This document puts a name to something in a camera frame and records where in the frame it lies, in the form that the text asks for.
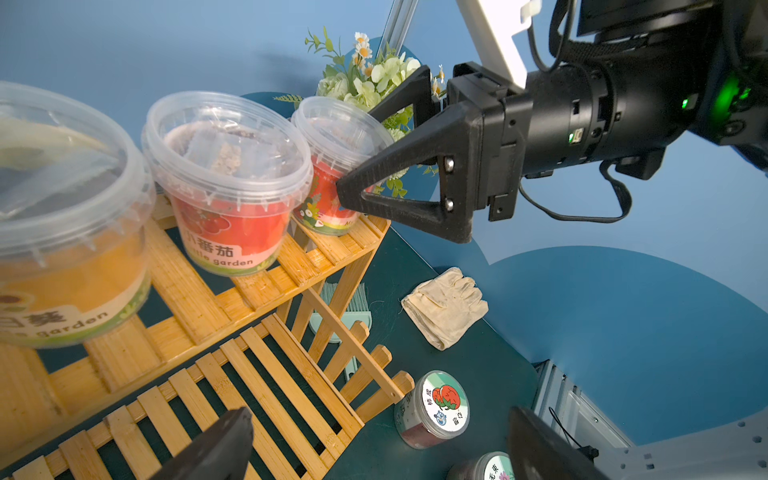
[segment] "green indicator light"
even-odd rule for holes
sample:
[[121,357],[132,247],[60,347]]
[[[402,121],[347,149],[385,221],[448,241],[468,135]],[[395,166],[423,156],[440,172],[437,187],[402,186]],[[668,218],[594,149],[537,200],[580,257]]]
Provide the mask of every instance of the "green indicator light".
[[710,110],[710,126],[714,129],[720,128],[730,117],[730,104],[733,98],[739,94],[739,79],[731,74],[723,83],[720,93],[715,98],[712,109]]

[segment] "round sticker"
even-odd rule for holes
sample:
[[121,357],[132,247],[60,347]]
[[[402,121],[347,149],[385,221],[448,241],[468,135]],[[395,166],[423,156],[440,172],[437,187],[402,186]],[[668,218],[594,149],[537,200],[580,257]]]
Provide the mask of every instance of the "round sticker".
[[507,455],[496,455],[485,464],[483,480],[515,480],[512,463]]
[[447,373],[434,372],[426,378],[422,401],[427,416],[442,430],[457,432],[467,422],[467,395],[456,379]]

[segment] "plastic cup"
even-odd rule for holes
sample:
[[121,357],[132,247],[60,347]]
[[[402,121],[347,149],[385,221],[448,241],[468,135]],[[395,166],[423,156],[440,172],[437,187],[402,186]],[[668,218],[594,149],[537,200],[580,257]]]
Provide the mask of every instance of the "plastic cup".
[[424,375],[395,406],[395,426],[414,449],[427,449],[461,435],[469,424],[469,401],[455,378],[440,370]]
[[515,480],[509,455],[486,453],[482,457],[453,465],[445,480]]
[[275,261],[312,180],[310,148],[288,120],[245,98],[187,91],[150,108],[141,144],[195,263],[240,276]]
[[336,181],[391,145],[392,135],[366,112],[327,97],[305,98],[291,121],[310,144],[315,171],[296,218],[317,233],[343,235],[359,213],[341,206]]
[[0,341],[71,345],[136,313],[154,199],[141,152],[109,117],[0,82]]

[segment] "round container lid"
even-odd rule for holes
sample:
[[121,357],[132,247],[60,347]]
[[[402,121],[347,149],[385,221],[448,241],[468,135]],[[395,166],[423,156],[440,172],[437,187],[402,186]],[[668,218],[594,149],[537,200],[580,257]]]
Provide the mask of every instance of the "round container lid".
[[310,148],[285,118],[234,95],[185,91],[158,100],[142,145],[157,182],[197,207],[271,216],[309,192]]
[[103,249],[93,239],[138,230],[154,195],[141,152],[109,117],[0,81],[0,259],[31,256],[45,268],[45,255],[61,248]]
[[427,429],[442,439],[452,439],[467,429],[469,401],[455,378],[440,370],[432,370],[416,384],[421,403],[419,414]]
[[515,480],[515,474],[512,472],[512,462],[509,455],[504,452],[493,452],[484,455],[488,458],[485,465],[479,465],[482,470],[478,472],[478,478],[486,480],[487,478],[496,478],[496,480]]
[[335,98],[305,98],[291,121],[309,142],[317,160],[342,174],[394,143],[392,135],[374,117]]

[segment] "wooden shelf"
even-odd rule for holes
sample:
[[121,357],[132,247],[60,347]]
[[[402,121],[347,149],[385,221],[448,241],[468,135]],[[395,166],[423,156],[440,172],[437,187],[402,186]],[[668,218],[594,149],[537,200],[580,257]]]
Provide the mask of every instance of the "wooden shelf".
[[[181,428],[167,402],[181,398],[201,429],[216,420],[216,414],[197,388],[203,378],[214,386],[228,409],[245,405],[221,366],[231,364],[259,404],[270,416],[306,473],[301,477],[322,478],[365,422],[387,406],[398,402],[413,389],[408,373],[390,378],[382,369],[391,355],[384,346],[369,353],[362,342],[368,330],[362,324],[347,329],[339,319],[381,240],[389,221],[364,217],[341,237],[323,237],[296,223],[296,232],[286,237],[278,256],[279,266],[252,276],[233,278],[235,287],[213,295],[184,255],[161,229],[175,225],[166,200],[158,199],[154,219],[147,225],[151,274],[172,317],[145,328],[136,316],[117,329],[85,343],[88,357],[52,374],[45,371],[33,349],[0,346],[0,465],[7,466],[34,449],[74,428],[116,401],[138,390],[157,377],[217,345],[232,333],[276,309],[261,323],[243,331],[239,337],[199,358],[194,366],[181,369],[160,386],[142,393],[128,406],[116,408],[103,422],[62,442],[50,455],[38,458],[14,473],[14,479],[50,478],[71,470],[75,478],[109,478],[96,449],[114,440],[137,478],[147,478],[160,463],[149,449],[136,422],[149,417],[172,455],[191,440]],[[316,247],[306,251],[310,242]],[[331,302],[325,304],[318,292],[326,278],[344,269]],[[302,294],[293,331],[285,326],[290,304]],[[312,312],[320,313],[320,324],[307,352],[301,345]],[[332,334],[341,347],[323,372],[317,360]],[[264,344],[271,336],[303,378],[341,425],[336,434],[309,402],[301,388]],[[280,390],[301,412],[306,423],[325,449],[317,454],[301,435],[264,380],[243,354],[250,350],[273,377]],[[355,356],[362,365],[342,392],[333,381]],[[371,382],[379,391],[356,411],[350,403]],[[276,478],[299,478],[274,441],[254,417],[253,446]],[[258,478],[249,468],[247,478]]]

